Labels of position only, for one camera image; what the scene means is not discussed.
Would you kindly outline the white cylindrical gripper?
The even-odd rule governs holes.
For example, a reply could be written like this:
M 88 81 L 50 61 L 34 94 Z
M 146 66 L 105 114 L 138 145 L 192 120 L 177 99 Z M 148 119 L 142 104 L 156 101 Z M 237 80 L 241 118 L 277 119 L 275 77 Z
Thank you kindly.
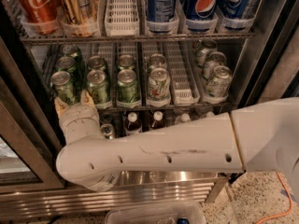
M 99 115 L 93 98 L 86 90 L 81 92 L 80 104 L 68 106 L 60 97 L 56 97 L 54 105 L 68 145 L 86 136 L 104 138 L 100 133 Z

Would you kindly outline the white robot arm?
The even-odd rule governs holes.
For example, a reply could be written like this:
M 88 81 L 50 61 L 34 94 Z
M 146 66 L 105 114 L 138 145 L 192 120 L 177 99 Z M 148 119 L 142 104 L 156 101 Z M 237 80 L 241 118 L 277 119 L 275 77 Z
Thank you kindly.
M 299 98 L 284 98 L 156 131 L 107 139 L 93 99 L 54 100 L 65 146 L 59 175 L 94 191 L 122 171 L 270 172 L 285 175 L 299 199 Z

